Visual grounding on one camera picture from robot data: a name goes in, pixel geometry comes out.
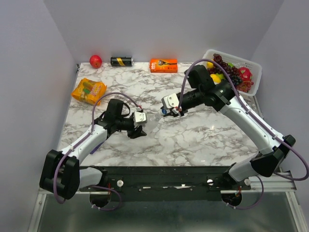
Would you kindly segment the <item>clear unlabelled plastic bottle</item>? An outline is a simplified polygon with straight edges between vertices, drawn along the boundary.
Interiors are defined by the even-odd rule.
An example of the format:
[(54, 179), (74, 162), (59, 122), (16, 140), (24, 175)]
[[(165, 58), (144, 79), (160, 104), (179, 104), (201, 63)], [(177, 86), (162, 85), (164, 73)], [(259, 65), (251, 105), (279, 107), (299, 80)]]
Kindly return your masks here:
[(161, 119), (160, 114), (147, 114), (147, 124), (158, 123)]

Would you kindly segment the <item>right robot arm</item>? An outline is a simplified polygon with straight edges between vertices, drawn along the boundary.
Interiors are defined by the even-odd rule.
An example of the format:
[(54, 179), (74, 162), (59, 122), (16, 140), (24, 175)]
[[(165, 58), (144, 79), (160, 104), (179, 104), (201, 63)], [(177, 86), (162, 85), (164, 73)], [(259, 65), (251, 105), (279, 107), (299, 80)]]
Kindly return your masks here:
[(203, 65), (196, 65), (191, 71), (188, 81), (191, 91), (181, 95), (173, 93), (162, 98), (162, 110), (166, 116), (183, 116), (191, 108), (199, 105), (213, 107), (216, 111), (231, 119), (256, 145), (258, 154), (242, 162), (232, 164), (222, 177), (222, 184), (227, 189), (234, 189), (241, 181), (261, 175), (270, 177), (286, 158), (289, 149), (276, 139), (283, 139), (288, 145), (295, 144), (291, 135), (283, 136), (275, 132), (272, 136), (267, 133), (271, 127), (263, 122), (259, 125), (256, 119), (259, 115), (253, 111), (244, 99), (237, 97), (227, 81), (215, 84)]

